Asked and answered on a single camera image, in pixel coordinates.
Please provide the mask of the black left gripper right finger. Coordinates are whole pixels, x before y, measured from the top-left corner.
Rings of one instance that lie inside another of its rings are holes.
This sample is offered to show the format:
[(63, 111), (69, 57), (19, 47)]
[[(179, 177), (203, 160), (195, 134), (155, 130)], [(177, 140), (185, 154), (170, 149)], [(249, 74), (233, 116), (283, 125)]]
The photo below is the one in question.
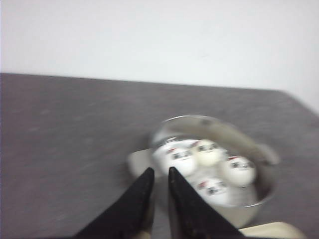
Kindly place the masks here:
[(168, 212), (173, 239), (245, 238), (208, 205), (174, 167), (168, 175)]

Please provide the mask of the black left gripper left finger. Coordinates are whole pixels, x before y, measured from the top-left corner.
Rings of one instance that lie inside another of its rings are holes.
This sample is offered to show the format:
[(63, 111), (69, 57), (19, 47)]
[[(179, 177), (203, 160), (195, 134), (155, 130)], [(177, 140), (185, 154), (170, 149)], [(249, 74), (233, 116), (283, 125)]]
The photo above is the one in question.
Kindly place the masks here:
[(75, 234), (76, 239), (133, 239), (150, 234), (154, 223), (155, 172), (147, 168), (102, 214)]

